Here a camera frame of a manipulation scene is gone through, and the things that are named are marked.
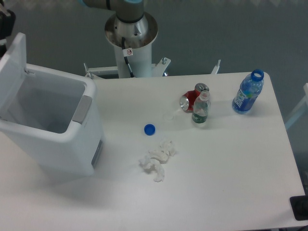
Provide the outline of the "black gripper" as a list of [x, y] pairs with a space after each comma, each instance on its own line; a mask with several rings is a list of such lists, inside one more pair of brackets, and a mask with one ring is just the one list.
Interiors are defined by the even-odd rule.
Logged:
[[7, 51], [6, 37], [10, 36], [13, 31], [16, 15], [13, 11], [7, 10], [2, 4], [0, 5], [0, 58]]

